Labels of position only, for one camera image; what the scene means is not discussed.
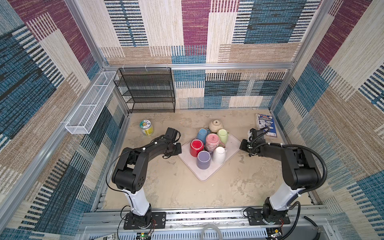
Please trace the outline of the blue mug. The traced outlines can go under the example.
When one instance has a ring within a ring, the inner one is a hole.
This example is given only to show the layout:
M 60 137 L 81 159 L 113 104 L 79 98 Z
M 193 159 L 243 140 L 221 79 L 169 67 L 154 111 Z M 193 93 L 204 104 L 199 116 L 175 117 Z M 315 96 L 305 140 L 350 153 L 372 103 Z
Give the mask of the blue mug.
M 205 145 L 205 144 L 206 144 L 206 137 L 207 137 L 207 135 L 210 134 L 210 133 L 211 133 L 211 132 L 210 132 L 209 129 L 200 129 L 200 130 L 198 131 L 198 134 L 197 134 L 196 139 L 202 141 L 203 145 Z

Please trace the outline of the pink ghost pattern mug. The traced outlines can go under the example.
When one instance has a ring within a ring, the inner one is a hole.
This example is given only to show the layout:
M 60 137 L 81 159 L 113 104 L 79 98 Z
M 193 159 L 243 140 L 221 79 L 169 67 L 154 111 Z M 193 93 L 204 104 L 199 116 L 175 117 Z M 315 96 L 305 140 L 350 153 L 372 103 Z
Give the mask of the pink ghost pattern mug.
M 212 153 L 221 143 L 217 134 L 211 133 L 206 136 L 205 149 L 207 152 Z

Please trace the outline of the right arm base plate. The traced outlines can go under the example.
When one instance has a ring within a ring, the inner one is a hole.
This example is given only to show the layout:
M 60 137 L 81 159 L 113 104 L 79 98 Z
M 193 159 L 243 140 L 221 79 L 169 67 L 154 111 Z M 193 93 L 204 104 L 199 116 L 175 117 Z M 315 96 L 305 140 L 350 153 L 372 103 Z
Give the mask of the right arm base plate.
M 245 208 L 243 215 L 250 226 L 289 225 L 291 220 L 288 211 L 275 211 L 264 208 Z

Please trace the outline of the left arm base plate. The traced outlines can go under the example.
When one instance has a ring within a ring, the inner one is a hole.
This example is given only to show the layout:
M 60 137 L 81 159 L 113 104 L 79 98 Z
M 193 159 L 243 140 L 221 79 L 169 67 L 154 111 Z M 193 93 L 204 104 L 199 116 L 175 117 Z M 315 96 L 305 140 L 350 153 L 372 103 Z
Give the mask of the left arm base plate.
M 128 213 L 124 220 L 124 230 L 149 230 L 152 228 L 164 229 L 166 226 L 167 213 L 153 212 L 144 216 Z

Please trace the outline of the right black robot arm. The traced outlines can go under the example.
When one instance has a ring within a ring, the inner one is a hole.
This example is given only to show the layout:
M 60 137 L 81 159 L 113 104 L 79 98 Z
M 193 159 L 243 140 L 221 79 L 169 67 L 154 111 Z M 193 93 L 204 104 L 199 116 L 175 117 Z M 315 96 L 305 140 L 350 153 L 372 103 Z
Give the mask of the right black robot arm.
M 284 182 L 265 200 L 261 210 L 247 212 L 249 220 L 262 220 L 266 225 L 273 225 L 287 216 L 298 197 L 325 183 L 328 169 L 320 154 L 308 147 L 268 143 L 265 135 L 269 130 L 268 127 L 250 129 L 248 138 L 241 142 L 240 150 L 248 153 L 249 157 L 265 157 L 281 162 Z

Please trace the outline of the red mug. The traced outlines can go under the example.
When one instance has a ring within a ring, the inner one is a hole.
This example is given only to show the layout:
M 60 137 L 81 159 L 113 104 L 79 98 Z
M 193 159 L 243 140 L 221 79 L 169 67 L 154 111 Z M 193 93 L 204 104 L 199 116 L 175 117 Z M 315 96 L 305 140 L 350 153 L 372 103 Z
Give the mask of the red mug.
M 197 158 L 198 154 L 204 150 L 204 144 L 199 139 L 194 139 L 190 143 L 190 154 L 192 157 Z

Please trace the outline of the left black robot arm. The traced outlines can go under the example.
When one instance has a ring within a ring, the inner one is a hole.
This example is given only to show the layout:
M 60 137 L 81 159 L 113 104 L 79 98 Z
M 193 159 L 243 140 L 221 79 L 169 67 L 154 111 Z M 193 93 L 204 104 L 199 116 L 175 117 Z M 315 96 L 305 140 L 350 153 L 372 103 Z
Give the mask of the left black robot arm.
M 111 180 L 119 192 L 123 192 L 129 201 L 131 210 L 124 217 L 125 230 L 149 229 L 155 226 L 156 216 L 152 215 L 152 206 L 143 189 L 149 162 L 161 155 L 163 159 L 182 153 L 179 143 L 181 133 L 168 128 L 164 135 L 153 139 L 139 148 L 124 148 L 117 158 Z

